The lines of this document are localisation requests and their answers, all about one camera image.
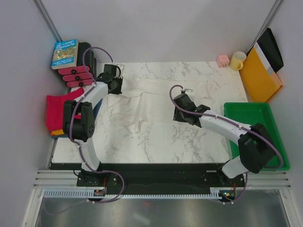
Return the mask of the white t shirt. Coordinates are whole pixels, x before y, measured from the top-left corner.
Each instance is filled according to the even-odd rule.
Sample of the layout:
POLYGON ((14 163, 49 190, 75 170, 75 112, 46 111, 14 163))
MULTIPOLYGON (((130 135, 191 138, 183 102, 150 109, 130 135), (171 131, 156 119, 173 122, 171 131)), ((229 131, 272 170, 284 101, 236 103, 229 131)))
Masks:
POLYGON ((107 96, 107 109, 111 123, 124 126, 129 132, 141 130, 143 123, 178 125, 173 120, 175 106, 169 90, 174 85, 194 89, 196 105, 213 107, 214 94, 210 82, 170 81, 161 79, 124 78, 122 94, 107 96))

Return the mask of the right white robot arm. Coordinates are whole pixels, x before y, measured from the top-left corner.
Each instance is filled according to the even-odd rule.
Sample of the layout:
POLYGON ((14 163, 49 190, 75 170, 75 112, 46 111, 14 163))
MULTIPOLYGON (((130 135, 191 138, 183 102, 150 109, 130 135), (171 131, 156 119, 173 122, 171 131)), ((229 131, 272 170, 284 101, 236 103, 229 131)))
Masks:
POLYGON ((239 155, 227 161, 217 174, 220 185, 228 186, 244 173, 257 174, 264 168, 279 169, 283 165, 283 158, 264 125, 243 124, 217 114, 208 106, 196 106, 185 92, 171 101, 183 121, 214 131, 238 145, 239 155))

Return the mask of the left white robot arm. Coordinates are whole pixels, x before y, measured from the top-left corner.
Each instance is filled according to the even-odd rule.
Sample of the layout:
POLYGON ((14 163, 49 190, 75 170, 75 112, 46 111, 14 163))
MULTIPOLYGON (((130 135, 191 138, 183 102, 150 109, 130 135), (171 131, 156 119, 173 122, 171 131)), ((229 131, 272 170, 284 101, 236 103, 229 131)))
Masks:
POLYGON ((89 172, 87 180, 93 186, 99 186, 104 181, 104 175, 98 171, 100 160, 92 140, 95 131, 94 108, 107 95, 122 93, 122 70, 117 65, 105 64, 104 71, 92 80, 92 85, 79 98, 64 102, 63 132, 77 146, 81 168, 89 172))

